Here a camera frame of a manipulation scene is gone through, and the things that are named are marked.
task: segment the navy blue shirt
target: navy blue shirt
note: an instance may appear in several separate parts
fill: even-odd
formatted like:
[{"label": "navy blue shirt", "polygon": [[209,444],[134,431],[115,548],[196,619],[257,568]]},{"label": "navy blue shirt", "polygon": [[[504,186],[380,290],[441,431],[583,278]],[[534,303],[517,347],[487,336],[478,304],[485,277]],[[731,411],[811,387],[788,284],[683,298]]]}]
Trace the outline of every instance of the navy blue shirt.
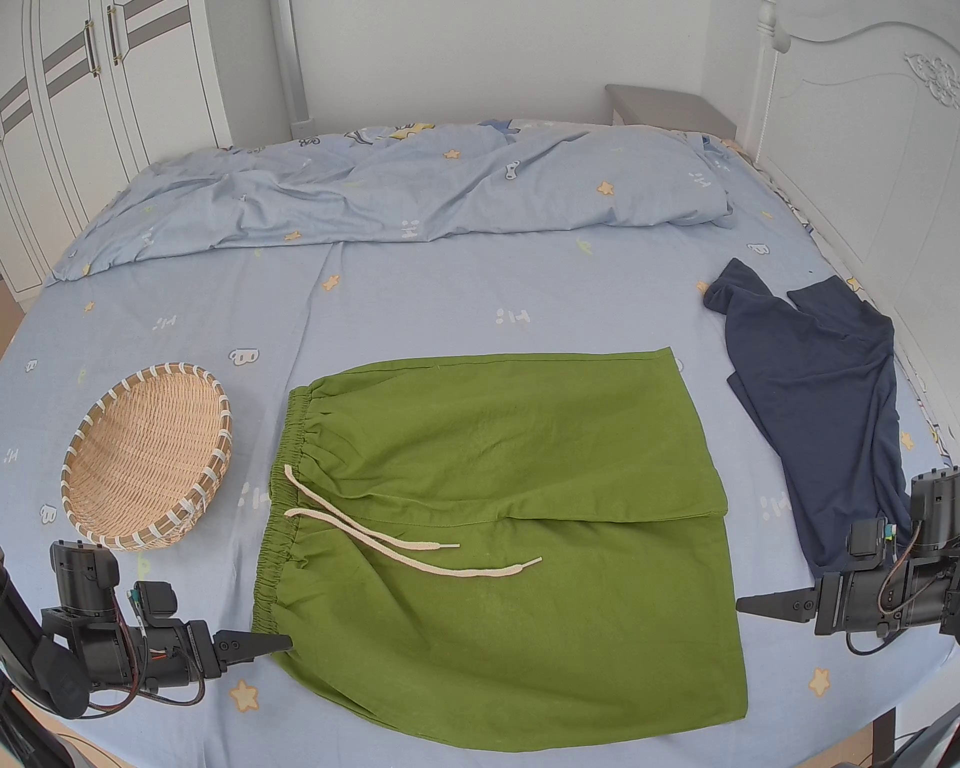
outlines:
[{"label": "navy blue shirt", "polygon": [[733,259],[704,305],[727,316],[728,383],[780,455],[814,576],[847,562],[855,520],[884,515],[910,537],[900,462],[894,328],[837,276],[787,297]]}]

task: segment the wicker basket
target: wicker basket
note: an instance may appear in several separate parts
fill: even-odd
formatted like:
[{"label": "wicker basket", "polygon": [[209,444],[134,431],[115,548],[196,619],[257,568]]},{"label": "wicker basket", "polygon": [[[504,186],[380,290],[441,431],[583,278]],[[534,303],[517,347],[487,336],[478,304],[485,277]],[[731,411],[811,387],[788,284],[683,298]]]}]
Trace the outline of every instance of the wicker basket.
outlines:
[{"label": "wicker basket", "polygon": [[193,528],[230,462],[224,388],[193,365],[128,376],[97,400],[63,458],[63,510],[110,549],[153,549]]}]

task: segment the white headboard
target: white headboard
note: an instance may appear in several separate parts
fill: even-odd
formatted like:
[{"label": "white headboard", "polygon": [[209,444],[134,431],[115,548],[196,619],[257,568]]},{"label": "white headboard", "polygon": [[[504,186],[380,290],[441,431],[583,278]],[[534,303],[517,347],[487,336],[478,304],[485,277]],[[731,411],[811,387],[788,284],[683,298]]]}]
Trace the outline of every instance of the white headboard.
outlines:
[{"label": "white headboard", "polygon": [[960,457],[960,6],[765,0],[746,152],[893,318]]}]

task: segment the white wardrobe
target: white wardrobe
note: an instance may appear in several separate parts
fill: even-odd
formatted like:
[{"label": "white wardrobe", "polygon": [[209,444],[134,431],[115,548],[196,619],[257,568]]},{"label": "white wardrobe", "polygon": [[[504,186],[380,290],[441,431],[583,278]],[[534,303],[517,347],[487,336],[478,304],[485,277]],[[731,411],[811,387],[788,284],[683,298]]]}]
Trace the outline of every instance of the white wardrobe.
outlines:
[{"label": "white wardrobe", "polygon": [[290,138],[267,0],[0,2],[0,273],[39,292],[150,163]]}]

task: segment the nightstand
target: nightstand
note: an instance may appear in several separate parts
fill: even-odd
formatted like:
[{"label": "nightstand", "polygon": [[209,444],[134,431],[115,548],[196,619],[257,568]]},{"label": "nightstand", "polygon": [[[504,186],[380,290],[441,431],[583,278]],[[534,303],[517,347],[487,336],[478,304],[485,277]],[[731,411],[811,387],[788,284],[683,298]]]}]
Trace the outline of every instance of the nightstand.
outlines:
[{"label": "nightstand", "polygon": [[670,131],[711,133],[730,140],[736,137],[736,125],[693,93],[635,85],[608,85],[607,93],[616,126],[642,124]]}]

